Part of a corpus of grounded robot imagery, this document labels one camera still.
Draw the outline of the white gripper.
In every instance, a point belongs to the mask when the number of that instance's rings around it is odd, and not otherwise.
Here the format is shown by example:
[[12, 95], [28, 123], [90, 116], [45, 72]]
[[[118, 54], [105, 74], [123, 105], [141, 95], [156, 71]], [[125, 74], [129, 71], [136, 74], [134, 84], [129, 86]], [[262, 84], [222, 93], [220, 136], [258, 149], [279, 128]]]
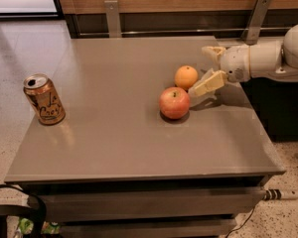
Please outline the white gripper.
[[221, 70], [209, 69], [188, 93], [197, 98], [215, 92], [226, 82], [246, 82], [250, 80], [250, 47], [248, 45], [225, 47], [202, 47], [202, 55], [214, 63], [220, 63]]

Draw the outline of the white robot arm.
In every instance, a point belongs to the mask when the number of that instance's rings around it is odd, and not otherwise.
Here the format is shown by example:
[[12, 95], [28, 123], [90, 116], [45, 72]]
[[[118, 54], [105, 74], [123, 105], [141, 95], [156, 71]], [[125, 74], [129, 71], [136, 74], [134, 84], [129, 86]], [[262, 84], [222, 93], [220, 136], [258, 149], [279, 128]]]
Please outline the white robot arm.
[[298, 25], [282, 41], [255, 45], [202, 47], [202, 55], [217, 66], [210, 68], [189, 90], [192, 99], [212, 96], [228, 83], [265, 77], [275, 81], [298, 82]]

